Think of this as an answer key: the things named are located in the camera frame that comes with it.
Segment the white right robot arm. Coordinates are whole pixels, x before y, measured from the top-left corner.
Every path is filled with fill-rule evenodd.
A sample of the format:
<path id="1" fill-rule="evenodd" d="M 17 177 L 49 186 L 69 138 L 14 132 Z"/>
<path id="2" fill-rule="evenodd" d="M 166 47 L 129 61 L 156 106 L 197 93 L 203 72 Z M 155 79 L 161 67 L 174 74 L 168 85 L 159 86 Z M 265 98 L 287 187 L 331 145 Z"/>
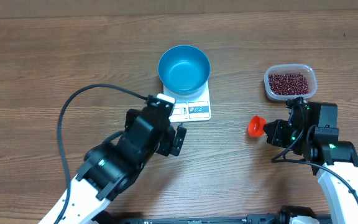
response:
<path id="1" fill-rule="evenodd" d="M 287 120 L 261 127 L 267 143 L 283 148 L 273 163 L 312 168 L 327 200 L 333 223 L 358 223 L 358 155 L 350 141 L 339 140 L 338 107 L 298 97 L 285 102 Z"/>

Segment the red measuring scoop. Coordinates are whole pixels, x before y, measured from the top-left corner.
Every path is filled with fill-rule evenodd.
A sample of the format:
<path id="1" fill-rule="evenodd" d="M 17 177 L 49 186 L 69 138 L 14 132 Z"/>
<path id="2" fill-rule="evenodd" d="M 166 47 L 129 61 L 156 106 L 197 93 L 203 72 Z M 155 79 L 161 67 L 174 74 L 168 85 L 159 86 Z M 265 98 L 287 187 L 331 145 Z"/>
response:
<path id="1" fill-rule="evenodd" d="M 255 115 L 250 121 L 248 125 L 248 135 L 253 138 L 259 138 L 261 137 L 265 131 L 264 131 L 264 125 L 267 124 L 266 120 L 261 117 Z"/>

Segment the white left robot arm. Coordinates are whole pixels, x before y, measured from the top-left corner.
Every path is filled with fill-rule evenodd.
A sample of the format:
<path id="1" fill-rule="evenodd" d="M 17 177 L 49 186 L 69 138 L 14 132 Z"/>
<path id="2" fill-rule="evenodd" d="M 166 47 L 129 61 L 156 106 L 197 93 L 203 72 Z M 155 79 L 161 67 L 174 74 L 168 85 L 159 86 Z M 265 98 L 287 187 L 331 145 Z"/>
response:
<path id="1" fill-rule="evenodd" d="M 103 223 L 106 207 L 135 183 L 154 154 L 178 156 L 186 129 L 171 126 L 167 110 L 130 109 L 125 129 L 90 149 L 83 165 L 41 223 Z"/>

